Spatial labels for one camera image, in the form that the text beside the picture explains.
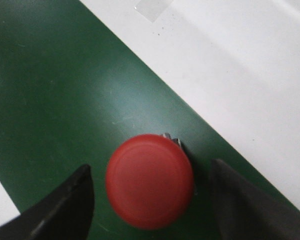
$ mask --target round red object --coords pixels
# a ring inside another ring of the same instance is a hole
[[[169,225],[186,210],[194,179],[190,162],[177,144],[143,134],[113,153],[105,186],[110,204],[124,221],[154,230]]]

